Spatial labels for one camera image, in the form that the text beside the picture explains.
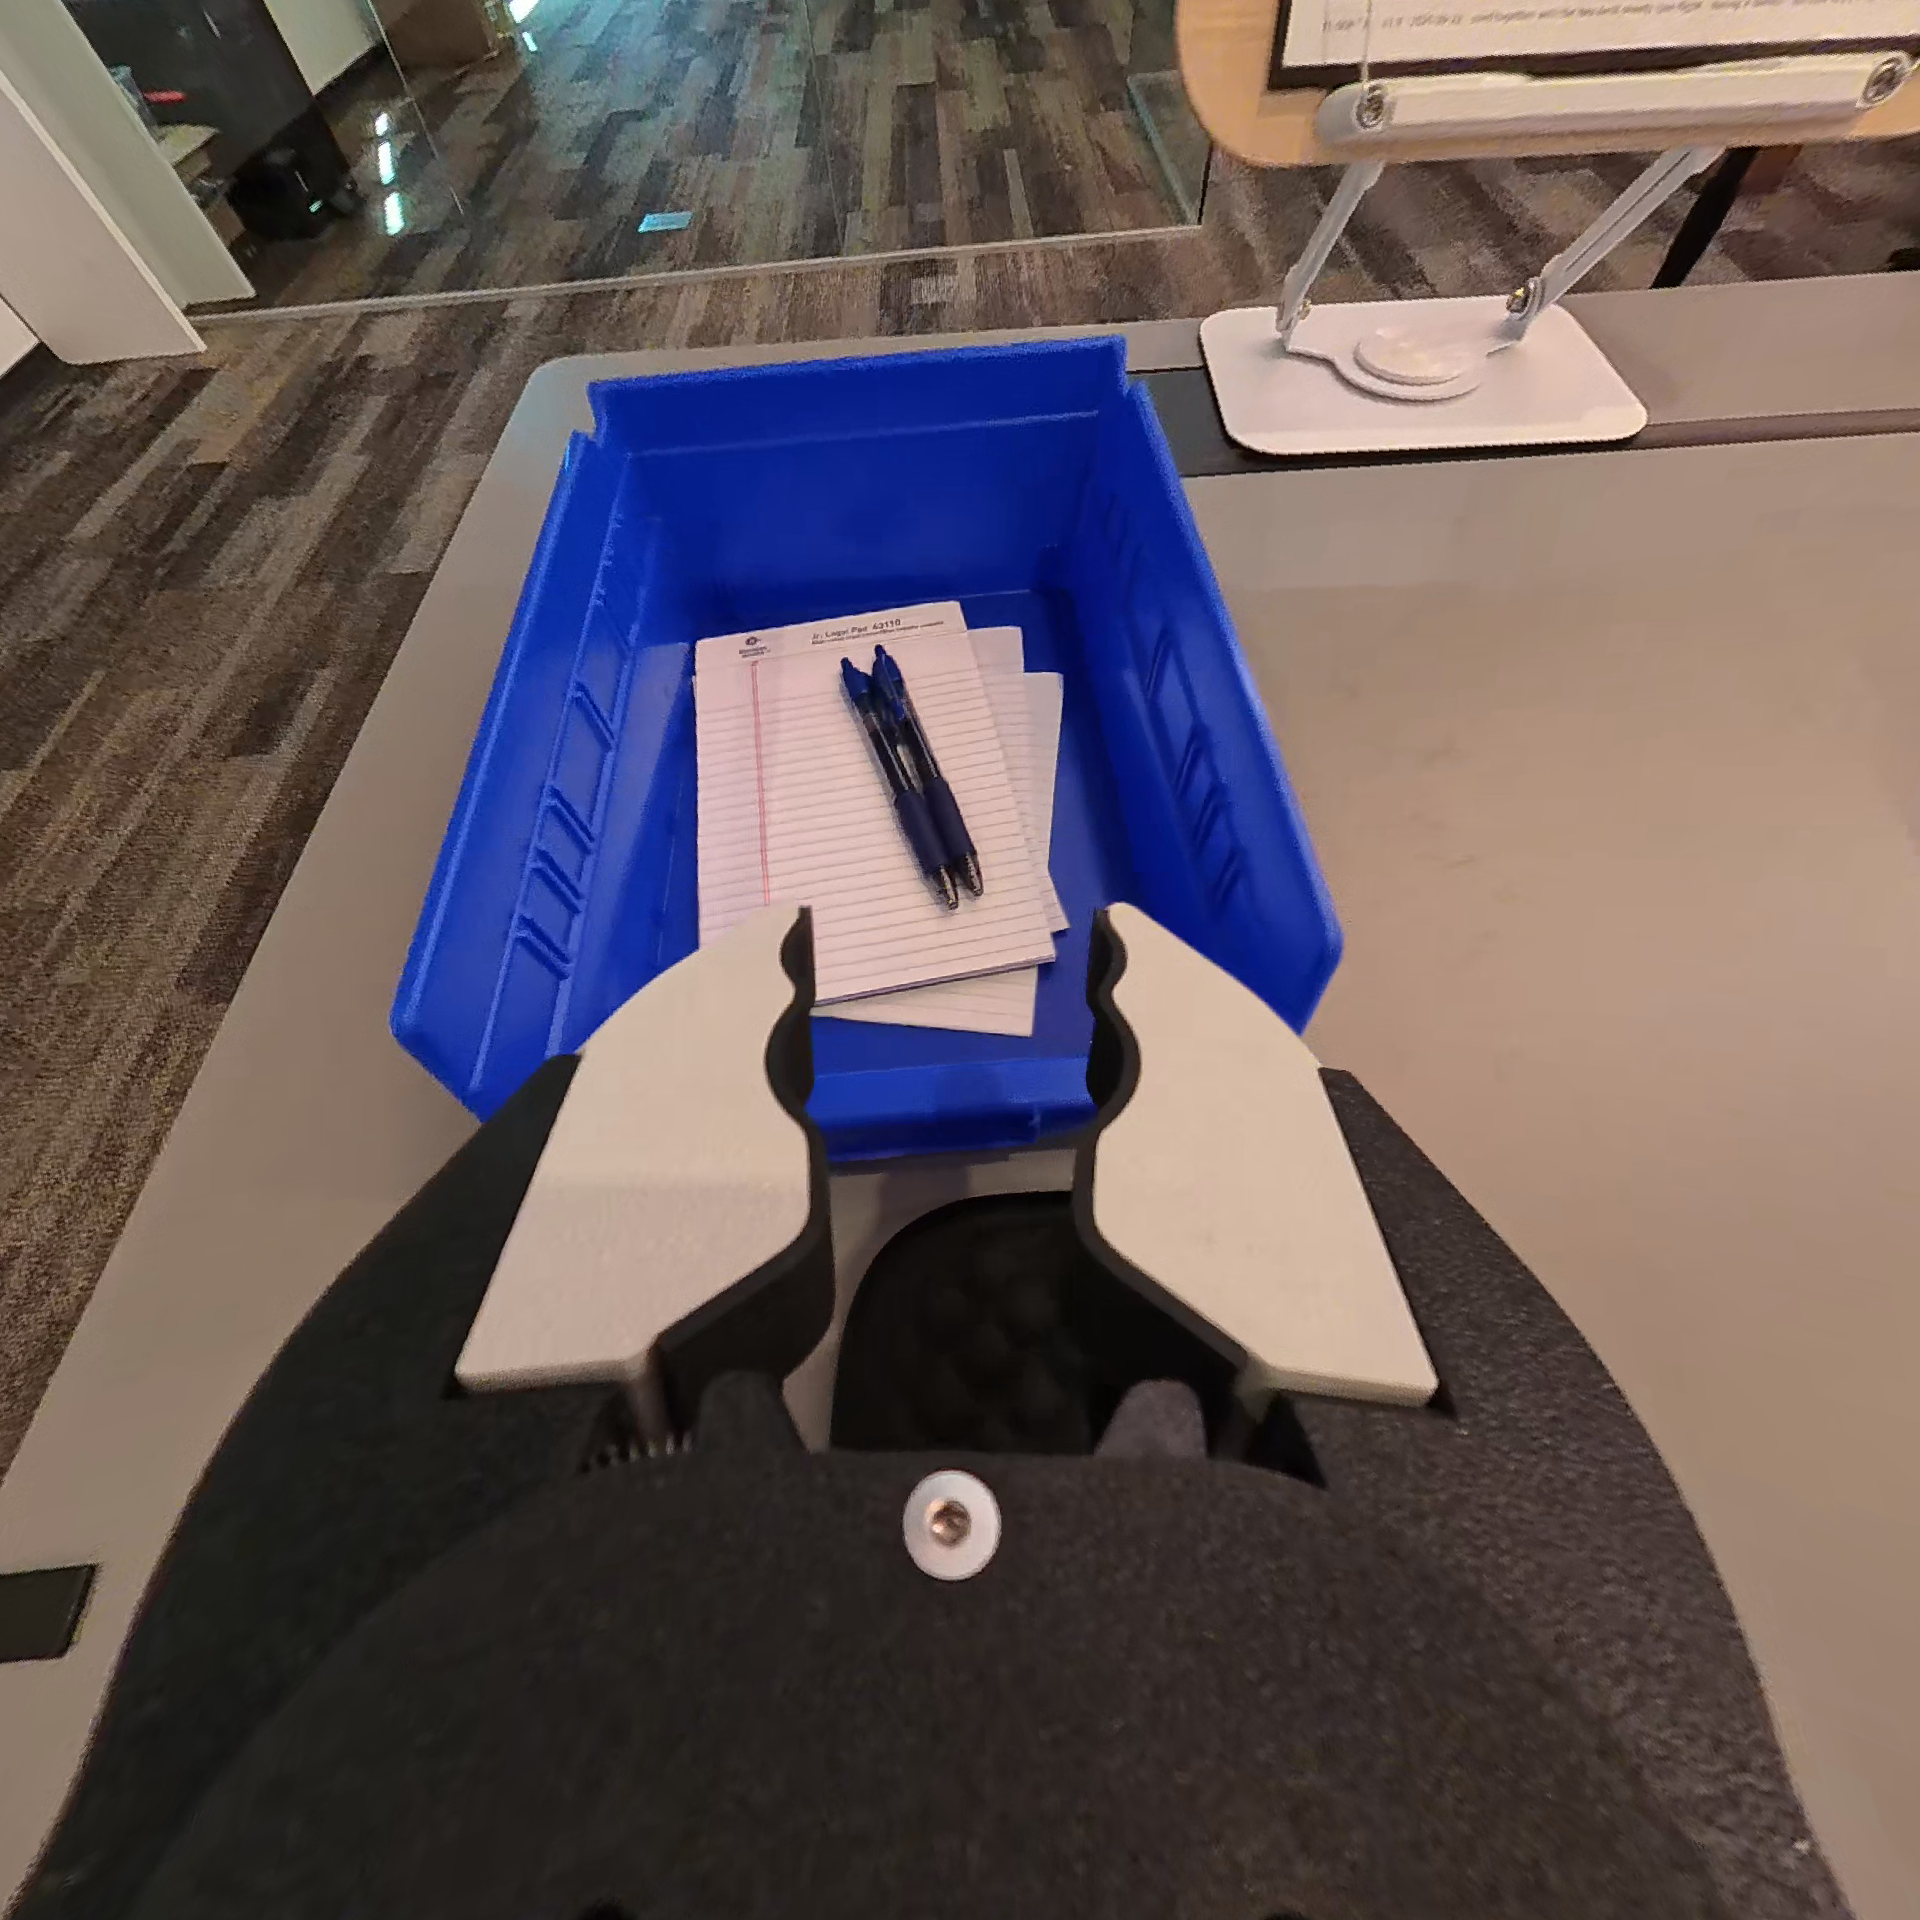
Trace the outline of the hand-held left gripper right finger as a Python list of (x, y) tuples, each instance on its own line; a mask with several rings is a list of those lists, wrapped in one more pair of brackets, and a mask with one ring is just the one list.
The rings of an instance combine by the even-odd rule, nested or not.
[(1307, 1043), (1116, 902), (1088, 936), (1093, 1115), (1079, 1242), (1178, 1332), (1178, 1379), (1250, 1421), (1278, 1397), (1426, 1411), (1442, 1379)]

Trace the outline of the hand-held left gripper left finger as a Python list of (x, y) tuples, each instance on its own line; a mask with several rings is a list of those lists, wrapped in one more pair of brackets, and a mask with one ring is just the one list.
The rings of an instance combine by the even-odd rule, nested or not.
[(651, 1444), (709, 1386), (781, 1386), (836, 1301), (807, 1115), (815, 941), (763, 906), (662, 973), (578, 1053), (453, 1379), (469, 1395), (616, 1388)]

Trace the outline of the white lined notepad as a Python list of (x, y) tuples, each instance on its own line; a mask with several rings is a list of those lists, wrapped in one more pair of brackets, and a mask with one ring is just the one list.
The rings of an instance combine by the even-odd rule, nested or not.
[[(954, 599), (762, 625), (693, 647), (700, 943), (763, 906), (810, 910), (819, 1003), (1054, 958), (1044, 886)], [(843, 660), (903, 669), (984, 886), (947, 912), (900, 835)]]

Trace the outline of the blue retractable pen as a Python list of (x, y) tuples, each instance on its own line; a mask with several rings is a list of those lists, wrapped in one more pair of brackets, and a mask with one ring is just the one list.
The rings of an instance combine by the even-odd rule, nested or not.
[(984, 894), (975, 847), (933, 754), (922, 716), (903, 681), (900, 662), (885, 647), (874, 652), (871, 681), (885, 720), (888, 721), (902, 758), (924, 800), (924, 813), (947, 852), (947, 873), (974, 899)]
[(888, 720), (887, 707), (875, 692), (874, 678), (853, 665), (853, 660), (839, 662), (843, 692), (854, 715), (868, 749), (875, 761), (878, 778), (885, 785), (887, 800), (900, 828), (900, 835), (918, 871), (924, 886), (947, 912), (959, 910), (959, 886), (948, 868), (945, 843), (933, 828), (932, 813), (924, 805), (922, 790), (908, 766), (906, 747), (900, 732)]

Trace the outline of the blue plastic bin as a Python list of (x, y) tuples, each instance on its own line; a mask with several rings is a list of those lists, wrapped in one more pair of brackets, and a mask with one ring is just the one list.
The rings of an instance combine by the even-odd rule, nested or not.
[(391, 1010), (491, 1116), (697, 943), (697, 641), (959, 605), (1064, 678), (1070, 926), (1030, 1039), (815, 1022), (836, 1164), (1088, 1112), (1088, 926), (1130, 902), (1304, 1032), (1341, 934), (1145, 387), (1116, 339), (588, 387)]

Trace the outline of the handwritten lined paper sheet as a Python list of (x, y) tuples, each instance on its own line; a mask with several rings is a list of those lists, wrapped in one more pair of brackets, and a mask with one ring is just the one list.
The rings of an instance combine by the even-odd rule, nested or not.
[(1064, 681), (1056, 673), (1026, 670), (1022, 633), (1015, 625), (972, 627), (970, 641), (993, 710), (999, 754), (1021, 805), (1021, 828), (1035, 874), (1046, 880), (1048, 927), (1058, 936), (1070, 927), (1051, 863)]

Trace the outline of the glass panel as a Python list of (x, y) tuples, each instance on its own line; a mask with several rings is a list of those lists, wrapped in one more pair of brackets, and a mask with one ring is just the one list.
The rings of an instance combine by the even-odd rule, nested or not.
[(75, 3), (239, 304), (1193, 225), (1174, 6)]

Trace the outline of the wooden board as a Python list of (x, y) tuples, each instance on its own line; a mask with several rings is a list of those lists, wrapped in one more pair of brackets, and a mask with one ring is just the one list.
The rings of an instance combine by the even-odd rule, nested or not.
[(1544, 158), (1673, 147), (1894, 139), (1916, 132), (1916, 52), (1818, 53), (1684, 68), (1513, 68), (1271, 92), (1279, 3), (1175, 5), (1178, 72), (1197, 120), (1261, 169)]

